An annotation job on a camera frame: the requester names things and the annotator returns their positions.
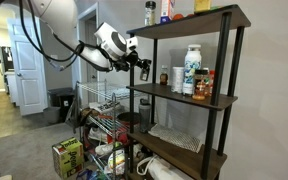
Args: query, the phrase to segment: floor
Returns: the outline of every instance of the floor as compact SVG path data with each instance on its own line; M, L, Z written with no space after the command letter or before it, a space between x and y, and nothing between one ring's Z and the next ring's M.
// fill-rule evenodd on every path
M21 116L19 107L10 102L5 92L0 92L0 137L48 126L43 113Z

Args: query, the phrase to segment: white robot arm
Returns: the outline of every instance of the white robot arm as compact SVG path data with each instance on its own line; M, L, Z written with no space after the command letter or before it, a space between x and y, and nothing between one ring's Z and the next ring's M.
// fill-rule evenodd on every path
M127 71L135 65L149 71L150 60L140 60L134 51L137 38L124 39L114 28L102 23L94 35L101 40L100 45L85 45L76 38L77 7L74 0L0 0L13 4L34 14L45 22L56 39L72 52L80 46L78 56L90 63L98 71Z

